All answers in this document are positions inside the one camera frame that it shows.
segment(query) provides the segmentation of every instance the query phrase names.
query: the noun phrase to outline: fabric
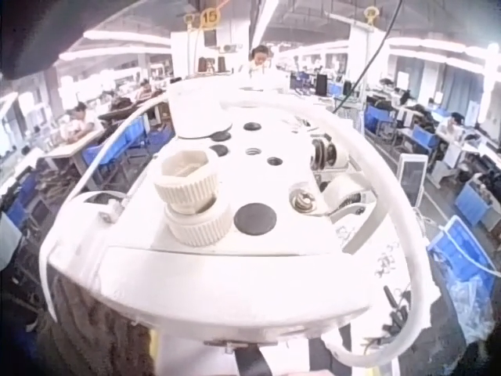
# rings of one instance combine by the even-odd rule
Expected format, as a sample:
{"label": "fabric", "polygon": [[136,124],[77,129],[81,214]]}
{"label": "fabric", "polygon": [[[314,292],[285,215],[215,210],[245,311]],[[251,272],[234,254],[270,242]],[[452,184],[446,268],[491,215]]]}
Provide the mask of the fabric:
{"label": "fabric", "polygon": [[0,216],[0,270],[10,263],[14,251],[17,249],[23,234],[14,226],[9,217],[2,213]]}

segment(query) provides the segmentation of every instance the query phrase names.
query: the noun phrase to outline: white plastic cap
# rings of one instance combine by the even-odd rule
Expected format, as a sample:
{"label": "white plastic cap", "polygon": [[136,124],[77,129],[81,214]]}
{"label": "white plastic cap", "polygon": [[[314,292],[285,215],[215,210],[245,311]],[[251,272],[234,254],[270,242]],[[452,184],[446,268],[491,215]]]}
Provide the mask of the white plastic cap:
{"label": "white plastic cap", "polygon": [[169,228],[191,247],[221,240],[232,226],[229,202],[219,191],[217,158],[213,150],[182,150],[159,161],[154,172]]}
{"label": "white plastic cap", "polygon": [[162,201],[179,214],[203,210],[218,191],[216,158],[212,150],[182,150],[159,161],[153,183]]}

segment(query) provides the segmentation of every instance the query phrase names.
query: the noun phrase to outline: black fabric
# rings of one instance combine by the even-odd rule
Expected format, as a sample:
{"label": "black fabric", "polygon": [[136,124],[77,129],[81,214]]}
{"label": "black fabric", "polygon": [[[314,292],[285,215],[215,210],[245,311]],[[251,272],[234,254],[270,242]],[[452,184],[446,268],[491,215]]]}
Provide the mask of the black fabric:
{"label": "black fabric", "polygon": [[240,376],[273,376],[265,357],[256,345],[236,349],[235,360]]}
{"label": "black fabric", "polygon": [[[343,346],[351,351],[351,325],[346,325],[339,330]],[[310,371],[329,370],[336,376],[351,376],[351,368],[345,366],[333,357],[322,339],[309,340]]]}

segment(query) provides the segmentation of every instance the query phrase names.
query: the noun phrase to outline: fluorescent light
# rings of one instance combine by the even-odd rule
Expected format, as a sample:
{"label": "fluorescent light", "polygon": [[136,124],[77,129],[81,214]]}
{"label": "fluorescent light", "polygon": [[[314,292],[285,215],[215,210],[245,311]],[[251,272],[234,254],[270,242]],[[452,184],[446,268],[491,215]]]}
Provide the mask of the fluorescent light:
{"label": "fluorescent light", "polygon": [[323,50],[329,49],[337,49],[340,47],[348,47],[348,41],[335,41],[335,42],[327,42],[327,43],[319,43],[318,45],[309,45],[305,47],[298,47],[296,49],[289,49],[287,51],[282,51],[278,53],[278,56],[296,56],[296,55],[305,55],[317,52],[322,52]]}
{"label": "fluorescent light", "polygon": [[84,33],[84,38],[93,41],[129,41],[153,43],[156,45],[171,45],[170,38],[157,37],[156,35],[130,33],[128,31],[98,31],[90,30]]}
{"label": "fluorescent light", "polygon": [[470,63],[469,61],[457,59],[455,57],[449,57],[445,63],[451,67],[464,69],[465,71],[478,74],[482,74],[482,71],[484,70],[483,66],[480,64]]}
{"label": "fluorescent light", "polygon": [[430,52],[418,52],[416,54],[416,58],[421,60],[434,61],[435,63],[445,63],[447,61],[447,56]]}
{"label": "fluorescent light", "polygon": [[151,54],[169,54],[171,49],[165,49],[161,47],[142,47],[138,45],[132,45],[129,47],[111,47],[106,49],[82,49],[81,51],[74,52],[64,52],[59,55],[61,60],[76,60],[84,59],[86,57],[95,56],[112,56],[112,55],[137,55],[140,53],[151,53]]}
{"label": "fluorescent light", "polygon": [[417,56],[417,52],[410,49],[390,49],[390,55],[395,56],[404,56],[415,59]]}
{"label": "fluorescent light", "polygon": [[279,0],[265,0],[263,5],[263,10],[259,16],[258,23],[254,30],[254,37],[252,38],[252,48],[255,49],[261,43],[263,35],[265,34],[266,28],[268,27],[269,21],[273,17],[276,7],[279,5]]}
{"label": "fluorescent light", "polygon": [[421,40],[418,38],[388,38],[386,42],[389,45],[405,45],[419,47]]}

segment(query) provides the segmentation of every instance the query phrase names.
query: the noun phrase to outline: workbench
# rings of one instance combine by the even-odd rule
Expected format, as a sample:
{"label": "workbench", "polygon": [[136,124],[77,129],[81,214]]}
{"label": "workbench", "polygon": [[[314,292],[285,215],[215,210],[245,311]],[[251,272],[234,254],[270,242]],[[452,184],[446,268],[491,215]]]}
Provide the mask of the workbench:
{"label": "workbench", "polygon": [[[48,152],[45,155],[45,159],[54,160],[61,158],[69,158],[75,164],[75,167],[77,168],[80,175],[84,175],[85,171],[87,171],[88,166],[84,162],[81,153],[84,150],[84,148],[95,142],[100,136],[103,135],[103,133],[104,129],[98,129],[88,133],[87,135],[79,139],[76,143],[67,143],[58,146],[56,149]],[[92,177],[87,181],[87,187],[90,190],[99,190],[96,181]]]}

